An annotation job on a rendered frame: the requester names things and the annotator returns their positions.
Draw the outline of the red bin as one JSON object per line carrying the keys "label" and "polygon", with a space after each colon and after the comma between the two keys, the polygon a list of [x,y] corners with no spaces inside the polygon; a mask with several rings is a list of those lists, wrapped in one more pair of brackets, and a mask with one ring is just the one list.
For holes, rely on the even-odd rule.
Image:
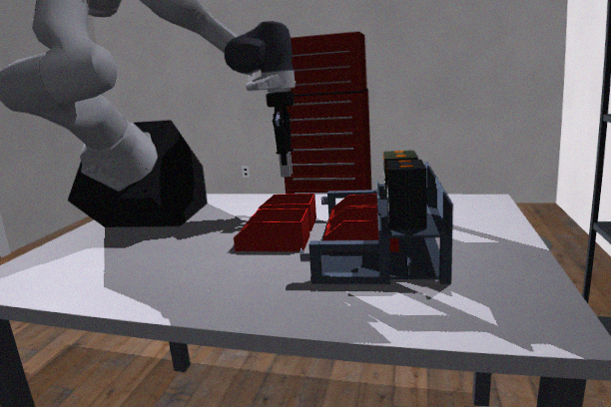
{"label": "red bin", "polygon": [[377,194],[375,195],[348,195],[341,202],[335,205],[330,212],[327,222],[333,219],[347,207],[372,207],[377,206]]}
{"label": "red bin", "polygon": [[308,208],[268,208],[236,235],[237,251],[301,251],[309,239]]}
{"label": "red bin", "polygon": [[[377,206],[347,207],[331,219],[322,240],[379,240]],[[399,252],[398,238],[390,239],[390,252]]]}
{"label": "red bin", "polygon": [[262,209],[268,208],[308,208],[309,230],[312,230],[316,220],[315,194],[273,195],[259,207],[252,217]]}

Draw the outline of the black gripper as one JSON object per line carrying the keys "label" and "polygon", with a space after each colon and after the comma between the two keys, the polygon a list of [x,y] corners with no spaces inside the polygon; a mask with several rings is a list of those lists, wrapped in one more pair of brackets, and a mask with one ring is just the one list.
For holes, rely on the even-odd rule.
{"label": "black gripper", "polygon": [[[273,124],[275,129],[277,155],[280,158],[281,178],[290,177],[293,174],[292,166],[292,140],[291,140],[291,115],[287,106],[294,104],[294,93],[266,94],[267,106],[274,107],[275,113]],[[287,105],[287,106],[286,106]]]}

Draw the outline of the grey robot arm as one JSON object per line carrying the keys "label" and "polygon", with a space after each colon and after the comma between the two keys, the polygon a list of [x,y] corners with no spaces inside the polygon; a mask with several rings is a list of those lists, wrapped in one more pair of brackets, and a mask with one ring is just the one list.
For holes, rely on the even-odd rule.
{"label": "grey robot arm", "polygon": [[[121,1],[36,0],[32,28],[50,50],[0,70],[0,101],[12,111],[72,132],[84,143],[81,173],[118,192],[150,173],[158,158],[150,134],[101,96],[115,87],[117,65],[104,47],[89,39],[88,15],[111,17]],[[260,69],[262,75],[246,84],[248,91],[288,92],[295,87],[292,40],[283,23],[261,22],[238,36],[199,0],[140,1],[220,49],[234,71],[250,75]]]}

